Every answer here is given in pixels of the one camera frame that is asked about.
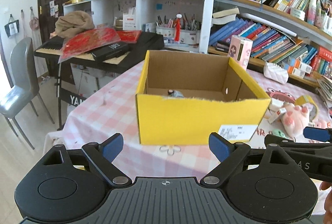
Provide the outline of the person's right hand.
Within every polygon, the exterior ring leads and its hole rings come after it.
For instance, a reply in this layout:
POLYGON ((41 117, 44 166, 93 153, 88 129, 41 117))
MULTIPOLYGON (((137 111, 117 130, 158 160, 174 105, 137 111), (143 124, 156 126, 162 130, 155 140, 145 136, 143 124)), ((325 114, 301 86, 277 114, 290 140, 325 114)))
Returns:
POLYGON ((331 190, 331 183, 323 181, 320 185, 320 190, 327 190, 330 189, 329 194, 327 195, 324 203, 324 218, 323 224, 332 224, 332 190, 331 190))

